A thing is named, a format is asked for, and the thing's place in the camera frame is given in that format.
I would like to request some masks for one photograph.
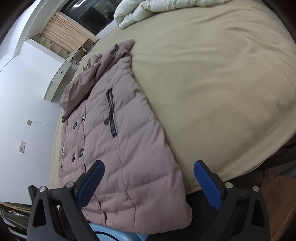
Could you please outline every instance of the bed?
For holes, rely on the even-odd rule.
[[[187,194],[203,160],[223,181],[250,172],[296,132],[296,45],[257,0],[187,8],[116,28],[82,60],[135,39],[132,70],[165,131]],[[52,151],[57,187],[61,116]]]

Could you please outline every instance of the metal screw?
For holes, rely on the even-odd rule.
[[[225,183],[225,186],[226,186],[227,188],[233,188],[233,184],[230,183],[230,182],[226,182],[226,183]]]
[[[260,191],[260,188],[257,187],[257,186],[254,186],[254,187],[253,187],[253,190],[254,190],[255,192],[259,192],[259,191]]]
[[[46,187],[45,186],[42,186],[41,188],[39,188],[39,191],[40,192],[44,192],[46,190]]]
[[[66,184],[66,187],[67,188],[71,188],[71,187],[73,187],[74,186],[74,182],[68,182],[67,184]]]

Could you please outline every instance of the jacket pocket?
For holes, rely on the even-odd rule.
[[[113,99],[112,89],[107,90],[106,97],[107,97],[107,103],[109,107],[109,116],[104,121],[104,124],[105,125],[109,124],[111,135],[115,137],[117,136],[117,131],[116,131],[115,121],[114,121],[114,99]]]

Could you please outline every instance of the power cord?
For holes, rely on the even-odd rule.
[[[112,239],[115,240],[115,241],[119,241],[117,238],[115,238],[114,236],[112,236],[112,235],[109,234],[109,233],[105,233],[105,232],[101,232],[101,231],[94,231],[94,233],[95,233],[95,234],[103,234],[103,235],[105,235],[105,236],[108,236],[108,237],[112,238]]]
[[[36,121],[30,121],[30,123],[37,123],[37,124],[46,125],[46,126],[52,126],[52,125],[56,125],[57,124],[57,123],[46,124],[46,123],[40,123],[40,122],[36,122]]]

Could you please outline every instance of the white duvet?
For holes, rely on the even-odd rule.
[[[211,7],[230,0],[122,0],[115,10],[114,20],[120,28],[151,17],[158,12],[167,12],[187,7]]]

